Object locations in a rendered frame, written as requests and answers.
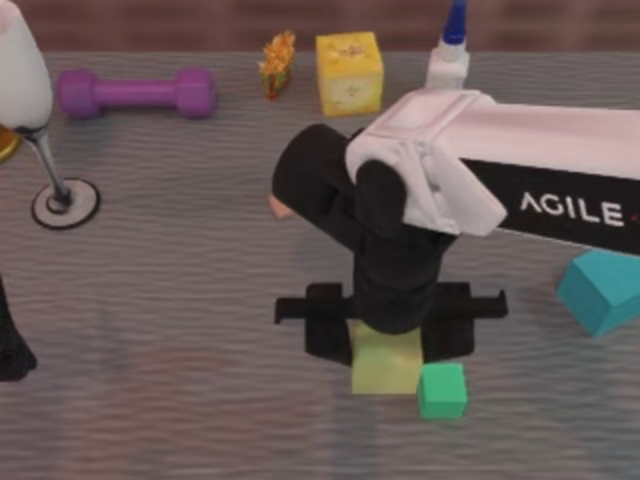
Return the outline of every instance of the yellow box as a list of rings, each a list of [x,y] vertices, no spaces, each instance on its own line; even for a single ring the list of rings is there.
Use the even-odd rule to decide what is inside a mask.
[[[420,329],[378,333],[361,321],[351,326],[353,395],[415,395],[422,369]]]
[[[384,65],[373,32],[317,36],[316,73],[325,116],[380,110]]]

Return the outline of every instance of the bottle nozzle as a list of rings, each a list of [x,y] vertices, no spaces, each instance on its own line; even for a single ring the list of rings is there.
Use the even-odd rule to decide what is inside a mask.
[[[442,41],[447,45],[460,45],[467,36],[466,28],[467,2],[466,0],[453,0],[449,18],[442,33]]]

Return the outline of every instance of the teal cube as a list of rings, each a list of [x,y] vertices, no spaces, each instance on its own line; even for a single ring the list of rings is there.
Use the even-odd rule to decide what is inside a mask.
[[[571,261],[558,298],[593,336],[640,315],[640,258],[593,250]]]
[[[460,363],[422,366],[418,405],[423,419],[460,418],[467,409],[467,383]]]

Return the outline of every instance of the dumbbell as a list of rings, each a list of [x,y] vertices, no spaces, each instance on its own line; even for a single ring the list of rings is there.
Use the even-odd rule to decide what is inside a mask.
[[[200,68],[180,70],[173,80],[101,80],[90,70],[67,70],[58,78],[57,97],[62,111],[78,119],[109,107],[175,107],[199,119],[215,108],[213,77]]]

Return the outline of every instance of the dumbbell handle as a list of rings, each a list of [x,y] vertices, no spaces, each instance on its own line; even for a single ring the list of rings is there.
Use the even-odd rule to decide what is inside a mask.
[[[175,104],[172,80],[98,80],[94,95],[104,107],[162,107]]]

